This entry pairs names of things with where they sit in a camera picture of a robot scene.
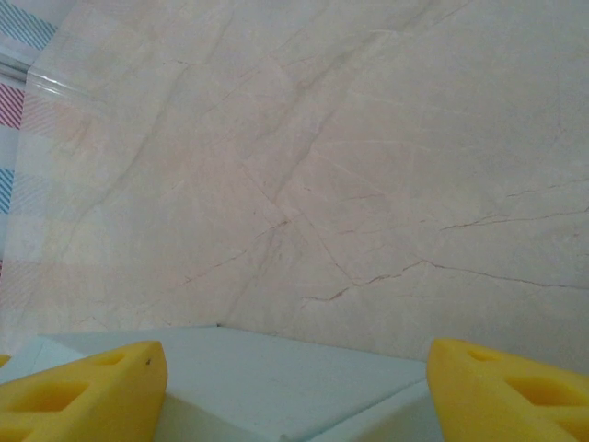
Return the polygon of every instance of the beige marble surface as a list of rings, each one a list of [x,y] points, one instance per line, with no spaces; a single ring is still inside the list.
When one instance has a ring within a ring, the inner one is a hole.
[[[92,0],[29,74],[1,345],[220,322],[589,367],[584,0]]]

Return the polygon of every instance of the marble tile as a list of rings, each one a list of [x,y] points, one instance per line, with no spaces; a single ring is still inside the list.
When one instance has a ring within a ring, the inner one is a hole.
[[[0,344],[223,323],[585,370],[583,0],[85,0],[29,74]]]

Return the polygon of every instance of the striped tile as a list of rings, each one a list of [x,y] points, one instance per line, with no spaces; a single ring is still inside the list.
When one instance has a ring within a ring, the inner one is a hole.
[[[10,193],[15,172],[10,169],[0,169],[0,213],[8,214],[10,208]]]
[[[57,28],[20,7],[0,0],[0,32],[42,51]]]
[[[0,124],[20,128],[25,92],[0,83]]]

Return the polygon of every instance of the blue stripe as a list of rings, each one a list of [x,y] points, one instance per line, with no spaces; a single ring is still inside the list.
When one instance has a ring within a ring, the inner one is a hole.
[[[0,31],[42,51],[52,39],[57,27],[11,5],[7,0],[0,0]]]
[[[10,208],[10,194],[14,182],[15,172],[10,169],[0,169],[0,212],[8,214]]]

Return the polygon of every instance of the red stripe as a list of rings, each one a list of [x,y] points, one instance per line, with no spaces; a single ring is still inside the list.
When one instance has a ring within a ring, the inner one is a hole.
[[[0,83],[0,124],[20,128],[24,98],[22,90]]]

